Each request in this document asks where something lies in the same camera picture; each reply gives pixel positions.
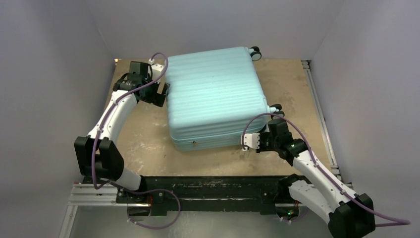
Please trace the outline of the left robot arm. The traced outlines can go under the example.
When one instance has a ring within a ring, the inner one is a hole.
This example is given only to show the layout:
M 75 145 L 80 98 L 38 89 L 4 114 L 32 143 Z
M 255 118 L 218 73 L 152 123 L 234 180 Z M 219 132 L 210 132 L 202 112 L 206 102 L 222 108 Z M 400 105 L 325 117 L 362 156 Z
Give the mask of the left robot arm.
M 76 158 L 82 175 L 90 177 L 95 189 L 107 183 L 116 186 L 121 193 L 136 203 L 149 196 L 145 178 L 128 168 L 119 152 L 116 141 L 131 114 L 140 101 L 162 107 L 169 84 L 158 92 L 160 79 L 168 64 L 131 61 L 129 71 L 113 85 L 110 102 L 94 128 L 86 136 L 78 136 L 74 142 Z

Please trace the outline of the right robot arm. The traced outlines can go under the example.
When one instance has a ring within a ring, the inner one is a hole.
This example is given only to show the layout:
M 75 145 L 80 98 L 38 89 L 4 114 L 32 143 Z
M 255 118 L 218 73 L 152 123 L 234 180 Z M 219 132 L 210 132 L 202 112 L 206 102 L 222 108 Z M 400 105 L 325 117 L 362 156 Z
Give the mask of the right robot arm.
M 376 229 L 369 210 L 373 201 L 343 184 L 312 153 L 304 139 L 294 139 L 284 119 L 272 119 L 268 131 L 258 135 L 256 152 L 276 152 L 304 175 L 308 182 L 290 175 L 278 188 L 279 198 L 302 202 L 325 221 L 334 238 L 362 238 Z

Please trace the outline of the light blue suitcase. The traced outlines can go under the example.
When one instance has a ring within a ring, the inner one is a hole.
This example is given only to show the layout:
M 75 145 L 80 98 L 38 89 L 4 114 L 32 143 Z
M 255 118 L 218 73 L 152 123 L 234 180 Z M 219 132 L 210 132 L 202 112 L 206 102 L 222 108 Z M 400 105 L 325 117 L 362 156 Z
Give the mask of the light blue suitcase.
M 263 92 L 254 67 L 261 57 L 256 46 L 169 57 L 168 128 L 177 150 L 239 145 L 243 132 L 265 128 L 264 113 L 281 111 Z

